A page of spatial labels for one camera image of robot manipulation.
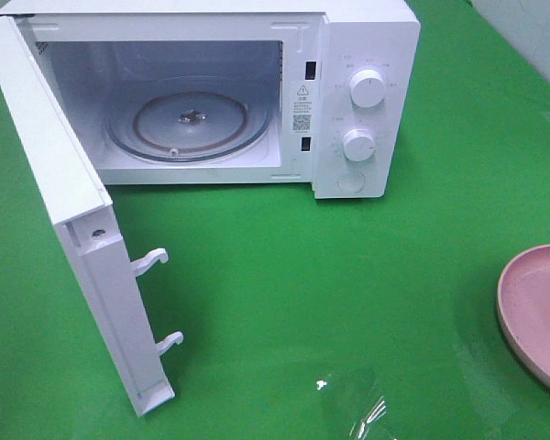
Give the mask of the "round white door button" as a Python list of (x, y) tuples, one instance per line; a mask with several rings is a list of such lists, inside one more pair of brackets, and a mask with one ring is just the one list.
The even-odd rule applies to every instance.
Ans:
[(343, 193), (358, 193), (364, 188), (365, 183), (365, 176), (358, 170), (345, 172), (336, 180), (338, 190)]

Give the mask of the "white microwave knob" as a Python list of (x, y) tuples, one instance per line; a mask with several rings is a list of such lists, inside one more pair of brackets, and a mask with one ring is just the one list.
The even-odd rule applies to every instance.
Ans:
[(376, 142), (366, 129), (352, 129), (345, 133), (342, 140), (345, 157), (354, 162), (371, 158), (376, 150)]
[(385, 97), (385, 76), (379, 69), (373, 67), (356, 71), (348, 85), (352, 104), (360, 108), (375, 107)]

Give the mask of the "white microwave door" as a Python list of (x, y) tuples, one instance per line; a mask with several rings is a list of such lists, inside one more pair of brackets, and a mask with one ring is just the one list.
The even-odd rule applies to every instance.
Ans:
[(156, 342), (138, 276), (169, 256), (131, 260), (113, 202), (37, 63), (28, 32), (0, 17), (0, 87), (49, 220), (137, 415), (175, 395), (161, 356), (183, 340)]

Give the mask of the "pink round plate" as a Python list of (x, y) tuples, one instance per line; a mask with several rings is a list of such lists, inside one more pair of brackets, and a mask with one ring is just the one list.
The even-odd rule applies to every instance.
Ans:
[(550, 390), (550, 244), (508, 262), (498, 282), (497, 313), (513, 353)]

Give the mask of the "green table mat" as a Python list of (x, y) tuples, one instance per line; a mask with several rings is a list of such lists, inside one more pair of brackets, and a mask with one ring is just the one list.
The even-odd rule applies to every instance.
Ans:
[(0, 439), (314, 439), (314, 380), (372, 367), (400, 439), (550, 439), (550, 391), (496, 316), (550, 243), (550, 86), (470, 1), (422, 31), (385, 195), (303, 184), (110, 189), (176, 397), (137, 417), (0, 91)]

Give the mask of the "glass microwave turntable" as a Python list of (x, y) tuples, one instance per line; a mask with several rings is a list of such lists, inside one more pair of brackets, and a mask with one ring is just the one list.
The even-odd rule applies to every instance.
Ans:
[(258, 140), (279, 109), (277, 82), (183, 76), (127, 82), (106, 125), (118, 147), (145, 160), (213, 160)]

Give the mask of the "white microwave oven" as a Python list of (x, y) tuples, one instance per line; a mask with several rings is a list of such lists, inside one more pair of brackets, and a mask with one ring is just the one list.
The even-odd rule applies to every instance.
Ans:
[[(421, 26), (403, 1), (11, 1), (0, 17), (28, 32), (37, 63), (105, 184), (307, 182), (314, 195), (384, 194)], [(349, 80), (373, 67), (383, 101), (352, 104)], [(255, 142), (216, 159), (142, 159), (109, 136), (125, 83), (214, 76), (279, 84), (279, 109)], [(348, 160), (342, 140), (366, 129), (376, 150)], [(337, 178), (360, 171), (357, 193)]]

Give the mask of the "clear tape patch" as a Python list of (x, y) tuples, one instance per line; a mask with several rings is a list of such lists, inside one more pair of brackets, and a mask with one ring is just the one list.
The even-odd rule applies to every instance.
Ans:
[(314, 439), (392, 439), (389, 404), (372, 367), (336, 368), (313, 381)]

